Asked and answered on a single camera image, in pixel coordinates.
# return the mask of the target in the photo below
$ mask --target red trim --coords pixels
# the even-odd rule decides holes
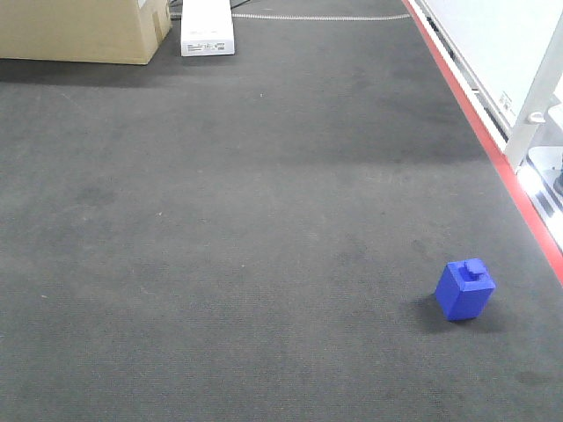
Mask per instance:
[[[522,189],[518,183],[516,175],[512,171],[507,158],[502,154],[502,152],[496,146],[493,137],[489,134],[486,129],[485,124],[473,108],[471,101],[465,95],[465,91],[461,84],[458,82],[450,67],[444,61],[440,51],[436,47],[435,43],[432,41],[426,27],[420,21],[419,16],[415,12],[413,5],[410,0],[402,0],[405,7],[408,9],[410,14],[413,16],[414,23],[419,28],[422,38],[426,42],[430,53],[434,57],[438,68],[442,72],[443,77],[450,86],[451,91],[456,97],[457,102],[461,106],[465,117],[469,121],[475,135],[478,137],[483,149],[489,156],[489,159],[493,163],[495,169],[499,173],[504,185],[506,186],[508,193],[512,196],[513,201],[520,210],[524,220],[528,223],[531,232],[536,237],[540,248],[544,251],[545,257],[549,261],[550,265],[558,277],[559,282],[563,285],[563,254],[559,250],[559,247],[552,238],[548,229],[544,225],[544,222],[537,214],[536,209],[528,198],[526,192]]]

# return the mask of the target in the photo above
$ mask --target white panel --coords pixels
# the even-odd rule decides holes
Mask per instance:
[[[421,1],[514,125],[563,11],[563,0]]]

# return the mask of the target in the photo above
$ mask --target cardboard box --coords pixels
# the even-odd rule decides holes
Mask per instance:
[[[0,0],[0,58],[147,64],[168,0]]]

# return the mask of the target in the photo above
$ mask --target blue block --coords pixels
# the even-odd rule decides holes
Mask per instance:
[[[483,261],[477,258],[449,262],[435,296],[448,321],[476,318],[496,289]]]

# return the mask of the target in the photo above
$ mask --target white device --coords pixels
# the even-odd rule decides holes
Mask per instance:
[[[230,0],[184,0],[180,38],[183,56],[234,55]]]

